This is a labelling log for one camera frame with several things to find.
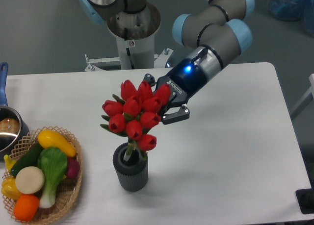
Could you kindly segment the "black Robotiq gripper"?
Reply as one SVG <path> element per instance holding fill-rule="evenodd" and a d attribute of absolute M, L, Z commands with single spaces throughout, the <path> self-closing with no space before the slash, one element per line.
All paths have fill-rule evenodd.
<path fill-rule="evenodd" d="M 159 89 L 163 84 L 168 84 L 171 92 L 176 93 L 175 97 L 170 98 L 167 104 L 167 108 L 172 108 L 186 104 L 194 94 L 207 84 L 208 80 L 200 67 L 193 64 L 191 59 L 185 58 L 166 75 L 158 78 L 157 83 L 154 76 L 149 73 L 144 75 L 143 81 L 148 82 L 151 87 L 157 84 L 156 89 Z M 164 125 L 169 125 L 187 120 L 189 117 L 190 110 L 186 105 L 182 105 L 177 112 L 164 114 L 161 121 Z"/>

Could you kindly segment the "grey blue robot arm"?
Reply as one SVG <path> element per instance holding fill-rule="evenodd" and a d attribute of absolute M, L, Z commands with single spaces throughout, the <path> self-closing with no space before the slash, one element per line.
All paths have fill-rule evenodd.
<path fill-rule="evenodd" d="M 167 83 L 172 95 L 160 111 L 167 125 L 189 118 L 188 100 L 221 72 L 252 43 L 252 32 L 244 22 L 255 8 L 255 0 L 207 0 L 198 15 L 183 14 L 172 27 L 175 41 L 193 52 L 166 75 L 145 79 L 159 89 Z M 152 68 L 155 34 L 160 13 L 147 0 L 79 0 L 85 14 L 96 24 L 106 23 L 116 38 L 123 70 Z"/>

